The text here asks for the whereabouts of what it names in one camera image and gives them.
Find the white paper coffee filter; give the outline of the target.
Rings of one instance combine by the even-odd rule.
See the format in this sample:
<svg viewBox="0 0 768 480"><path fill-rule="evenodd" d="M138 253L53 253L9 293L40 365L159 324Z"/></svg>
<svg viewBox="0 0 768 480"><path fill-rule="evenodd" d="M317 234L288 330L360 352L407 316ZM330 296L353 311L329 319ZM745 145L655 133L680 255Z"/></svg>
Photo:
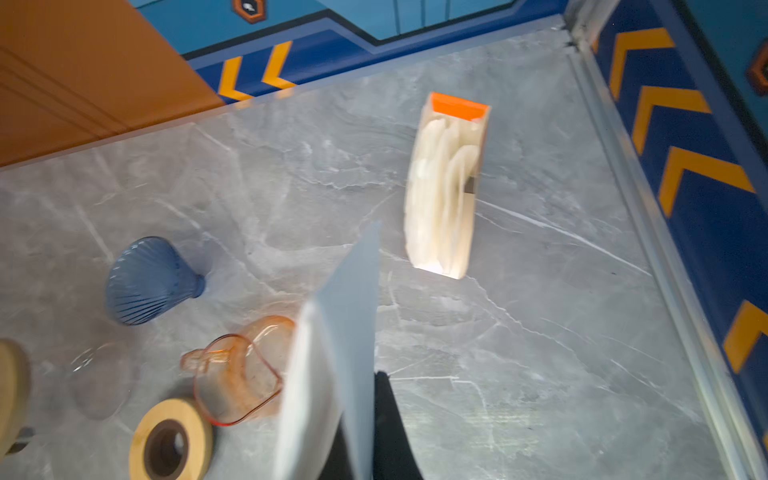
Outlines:
<svg viewBox="0 0 768 480"><path fill-rule="evenodd" d="M355 479L372 478L380 223L302 306L290 350L273 476L316 479L336 433Z"/></svg>

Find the wooden dripper ring stand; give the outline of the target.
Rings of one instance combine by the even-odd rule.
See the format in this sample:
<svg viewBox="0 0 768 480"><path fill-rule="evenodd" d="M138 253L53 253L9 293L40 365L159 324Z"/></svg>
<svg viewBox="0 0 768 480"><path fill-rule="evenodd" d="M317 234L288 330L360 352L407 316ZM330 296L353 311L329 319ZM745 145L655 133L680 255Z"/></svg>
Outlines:
<svg viewBox="0 0 768 480"><path fill-rule="evenodd" d="M26 424L31 394L31 368L21 345L1 339L1 459L23 450L34 436Z"/></svg>

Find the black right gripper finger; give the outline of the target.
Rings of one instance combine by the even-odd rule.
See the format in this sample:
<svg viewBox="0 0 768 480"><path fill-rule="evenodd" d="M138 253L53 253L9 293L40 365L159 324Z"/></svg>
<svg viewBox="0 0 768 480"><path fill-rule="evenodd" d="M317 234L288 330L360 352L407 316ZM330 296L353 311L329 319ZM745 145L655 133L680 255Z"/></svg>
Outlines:
<svg viewBox="0 0 768 480"><path fill-rule="evenodd" d="M390 377L375 374L375 432L372 478L376 480L422 480L398 409ZM342 426L337 428L332 448L319 475L324 479L352 479Z"/></svg>

